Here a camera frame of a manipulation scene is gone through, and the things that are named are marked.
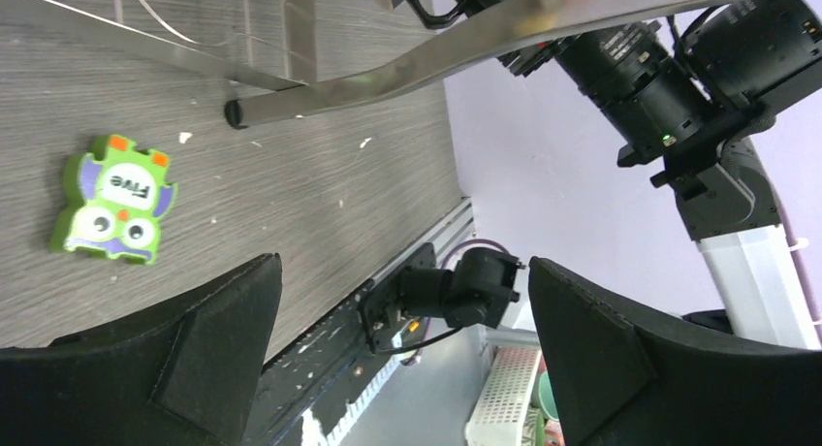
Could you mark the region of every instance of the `white wall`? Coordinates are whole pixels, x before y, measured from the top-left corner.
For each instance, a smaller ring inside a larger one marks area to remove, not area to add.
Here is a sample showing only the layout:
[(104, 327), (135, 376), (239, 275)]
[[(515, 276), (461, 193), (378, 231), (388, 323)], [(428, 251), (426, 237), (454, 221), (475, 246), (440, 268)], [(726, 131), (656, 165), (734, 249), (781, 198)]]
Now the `white wall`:
[[(822, 14), (822, 0), (807, 1)], [(437, 11), (453, 4), (434, 3)], [(690, 17), (680, 16), (680, 24)], [(661, 310), (722, 306), (672, 192), (648, 181), (661, 165), (617, 168), (621, 136), (555, 63), (524, 80), (488, 61), (446, 80), (446, 92), (459, 180), (473, 198), (481, 237), (523, 257), (553, 259)], [(822, 93), (754, 139), (797, 235), (810, 238), (804, 254), (816, 283), (822, 282), (822, 269), (813, 266), (822, 260), (814, 244), (822, 236), (814, 215), (822, 207), (820, 106)]]

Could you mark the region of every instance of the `perforated white bin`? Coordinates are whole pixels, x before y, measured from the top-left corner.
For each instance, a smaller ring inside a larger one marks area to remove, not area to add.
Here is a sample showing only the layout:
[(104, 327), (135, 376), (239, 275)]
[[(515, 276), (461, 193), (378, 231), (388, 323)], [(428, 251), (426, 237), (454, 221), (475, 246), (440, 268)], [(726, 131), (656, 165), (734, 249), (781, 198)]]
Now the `perforated white bin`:
[(468, 446), (520, 444), (541, 356), (539, 349), (499, 349), (471, 420), (465, 425)]

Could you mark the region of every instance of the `gray wood grain surface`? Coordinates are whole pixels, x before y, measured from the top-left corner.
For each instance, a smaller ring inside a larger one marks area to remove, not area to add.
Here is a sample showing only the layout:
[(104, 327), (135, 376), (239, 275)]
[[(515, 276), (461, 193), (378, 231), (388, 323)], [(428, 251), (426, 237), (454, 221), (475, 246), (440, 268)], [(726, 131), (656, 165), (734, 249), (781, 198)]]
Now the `gray wood grain surface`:
[[(111, 17), (111, 0), (59, 0)], [(198, 41), (243, 30), (242, 0), (148, 0)], [(134, 0), (126, 23), (157, 32)], [(282, 74), (279, 0), (251, 0), (254, 65)], [(429, 37), (410, 11), (317, 0), (321, 77), (383, 63)], [(243, 37), (208, 48), (247, 60)], [(459, 191), (440, 84), (373, 107), (244, 131), (232, 86), (73, 42), (0, 12), (0, 346), (48, 344), (184, 292), (263, 252), (285, 291), (269, 354), (347, 295), (446, 211)], [(193, 136), (180, 143), (179, 133)], [(150, 267), (46, 250), (64, 206), (68, 156), (123, 134), (172, 157), (179, 196)], [(361, 149), (366, 138), (371, 141)]]

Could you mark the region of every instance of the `metal rail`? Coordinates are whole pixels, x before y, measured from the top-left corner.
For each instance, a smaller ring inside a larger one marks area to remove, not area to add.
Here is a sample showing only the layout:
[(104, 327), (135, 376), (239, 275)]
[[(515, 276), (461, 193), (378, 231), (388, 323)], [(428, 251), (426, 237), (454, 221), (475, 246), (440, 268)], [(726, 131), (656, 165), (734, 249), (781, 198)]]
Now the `metal rail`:
[(233, 127), (368, 105), (509, 51), (737, 0), (506, 0), (379, 68), (226, 105)]
[(268, 90), (302, 85), (214, 55), (167, 41), (115, 21), (95, 16), (53, 0), (0, 0), (0, 12), (88, 42), (118, 48), (160, 63), (209, 77), (235, 80)]

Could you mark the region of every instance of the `green owl eraser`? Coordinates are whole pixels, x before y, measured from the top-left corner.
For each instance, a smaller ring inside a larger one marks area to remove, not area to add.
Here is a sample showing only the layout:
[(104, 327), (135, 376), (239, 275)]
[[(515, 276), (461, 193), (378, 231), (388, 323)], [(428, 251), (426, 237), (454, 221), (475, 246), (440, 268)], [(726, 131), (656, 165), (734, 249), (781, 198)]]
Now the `green owl eraser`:
[(91, 152), (69, 160), (63, 175), (69, 205), (57, 217), (53, 250), (140, 264), (157, 260), (160, 219), (172, 208), (177, 186), (166, 183), (167, 154), (135, 146), (122, 136), (104, 136)]

